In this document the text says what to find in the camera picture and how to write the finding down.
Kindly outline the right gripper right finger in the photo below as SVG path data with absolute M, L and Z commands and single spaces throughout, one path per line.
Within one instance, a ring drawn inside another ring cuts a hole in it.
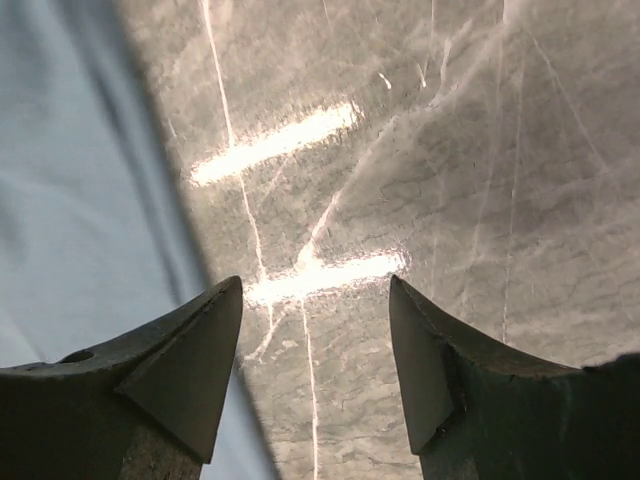
M 635 479 L 639 357 L 571 368 L 501 343 L 399 277 L 389 320 L 427 479 Z

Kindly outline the blue t-shirt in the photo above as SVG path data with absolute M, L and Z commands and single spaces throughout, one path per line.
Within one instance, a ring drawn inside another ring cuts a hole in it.
M 224 280 L 204 267 L 115 5 L 3 2 L 1 372 L 59 362 Z M 196 479 L 277 475 L 235 351 Z

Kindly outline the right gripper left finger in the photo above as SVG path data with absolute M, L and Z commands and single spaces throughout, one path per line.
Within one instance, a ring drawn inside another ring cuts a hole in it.
M 213 456 L 239 337 L 232 276 L 56 363 L 1 372 L 5 479 L 196 479 Z

